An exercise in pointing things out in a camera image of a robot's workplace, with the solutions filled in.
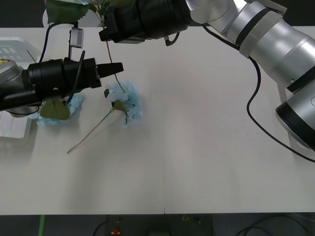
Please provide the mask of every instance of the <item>black stripe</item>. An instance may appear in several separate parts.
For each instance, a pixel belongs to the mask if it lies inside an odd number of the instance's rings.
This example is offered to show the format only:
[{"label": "black stripe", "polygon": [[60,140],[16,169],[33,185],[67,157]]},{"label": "black stripe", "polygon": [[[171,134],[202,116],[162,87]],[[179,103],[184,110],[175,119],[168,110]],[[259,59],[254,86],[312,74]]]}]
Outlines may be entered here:
[{"label": "black stripe", "polygon": [[287,102],[281,104],[276,112],[292,132],[315,151],[315,130],[306,124]]},{"label": "black stripe", "polygon": [[292,85],[287,87],[290,92],[295,92],[301,87],[307,85],[310,81],[315,78],[315,66],[311,68],[308,72],[302,75],[297,81],[295,81]]},{"label": "black stripe", "polygon": [[242,45],[247,35],[251,32],[255,25],[257,25],[261,18],[263,18],[269,11],[270,10],[267,8],[261,10],[247,23],[247,25],[242,29],[242,31],[240,32],[236,39],[235,43],[237,46],[240,47]]}]

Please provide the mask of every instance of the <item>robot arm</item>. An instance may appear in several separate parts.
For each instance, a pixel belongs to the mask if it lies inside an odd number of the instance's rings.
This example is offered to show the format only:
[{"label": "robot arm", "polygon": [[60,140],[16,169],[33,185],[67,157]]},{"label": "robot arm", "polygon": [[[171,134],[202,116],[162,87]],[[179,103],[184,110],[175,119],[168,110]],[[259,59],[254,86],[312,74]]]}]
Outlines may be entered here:
[{"label": "robot arm", "polygon": [[183,31],[190,19],[208,23],[294,94],[276,109],[276,117],[295,139],[315,150],[315,41],[260,2],[268,0],[135,0],[110,14],[108,28],[99,35],[102,41],[141,43]]}]

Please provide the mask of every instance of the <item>flower stem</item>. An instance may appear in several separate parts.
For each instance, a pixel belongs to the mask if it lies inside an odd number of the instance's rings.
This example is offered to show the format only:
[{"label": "flower stem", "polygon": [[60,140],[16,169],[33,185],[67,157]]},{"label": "flower stem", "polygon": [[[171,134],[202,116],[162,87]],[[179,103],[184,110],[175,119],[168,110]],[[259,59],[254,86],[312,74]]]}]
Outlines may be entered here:
[{"label": "flower stem", "polygon": [[102,23],[102,20],[98,17],[97,13],[94,12],[94,14],[96,15],[96,17],[98,18],[98,20]]},{"label": "flower stem", "polygon": [[[110,59],[110,63],[113,63],[113,60],[112,60],[112,55],[110,54],[110,50],[109,50],[109,45],[108,45],[108,41],[106,41],[106,46],[107,46],[107,51],[108,51],[108,55],[109,55],[109,59]],[[123,86],[121,85],[121,83],[119,82],[118,78],[117,78],[117,75],[115,74],[115,78],[116,78],[116,81],[117,83],[119,84],[120,88],[122,89],[123,92],[125,92]]]},{"label": "flower stem", "polygon": [[74,146],[73,148],[71,148],[71,149],[67,152],[67,154],[69,154],[70,152],[72,152],[76,147],[78,147],[81,143],[83,143],[83,141],[86,140],[86,138],[87,138],[90,134],[92,134],[92,132],[93,132],[113,111],[115,111],[114,108],[110,109],[109,113],[100,121],[100,123],[98,123],[97,126],[95,126],[95,127],[87,134],[87,136],[85,136],[84,139],[82,139],[81,142],[79,142],[76,146]]}]

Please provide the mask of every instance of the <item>dried leaf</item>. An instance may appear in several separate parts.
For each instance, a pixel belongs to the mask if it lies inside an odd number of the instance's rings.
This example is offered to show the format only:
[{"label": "dried leaf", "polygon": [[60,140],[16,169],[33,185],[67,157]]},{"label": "dried leaf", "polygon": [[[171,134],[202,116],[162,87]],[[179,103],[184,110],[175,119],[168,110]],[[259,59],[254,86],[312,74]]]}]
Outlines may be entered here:
[{"label": "dried leaf", "polygon": [[45,118],[68,120],[70,111],[60,100],[49,100],[41,108],[40,115]]},{"label": "dried leaf", "polygon": [[126,112],[126,108],[125,108],[123,102],[120,100],[115,101],[113,108],[115,110],[118,110],[118,111]]},{"label": "dried leaf", "polygon": [[109,89],[107,88],[107,89],[105,89],[105,91],[104,91],[105,98],[107,98],[108,94],[109,94]]}]

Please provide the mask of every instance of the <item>blue hydrangea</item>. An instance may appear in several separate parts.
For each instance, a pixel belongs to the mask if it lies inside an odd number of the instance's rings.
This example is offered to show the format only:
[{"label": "blue hydrangea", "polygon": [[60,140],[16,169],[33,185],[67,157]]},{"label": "blue hydrangea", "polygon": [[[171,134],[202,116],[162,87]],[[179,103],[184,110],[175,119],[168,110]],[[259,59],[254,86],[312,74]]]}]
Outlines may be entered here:
[{"label": "blue hydrangea", "polygon": [[106,88],[109,89],[107,99],[111,102],[115,102],[116,100],[123,102],[127,111],[127,125],[126,118],[124,117],[123,126],[129,126],[138,123],[143,116],[141,96],[131,82],[122,82],[121,85],[125,92],[123,92],[117,82],[107,85]]},{"label": "blue hydrangea", "polygon": [[[70,111],[70,117],[72,117],[77,108],[82,104],[83,102],[83,96],[80,94],[75,94],[71,100],[71,102],[68,105],[69,111]],[[61,122],[65,122],[66,120],[59,120],[59,119],[51,119],[51,118],[44,118],[40,115],[40,110],[42,106],[39,108],[37,113],[34,113],[32,115],[29,115],[28,117],[30,119],[36,119],[37,120],[37,125],[38,126],[45,126],[45,125],[57,125]]]}]

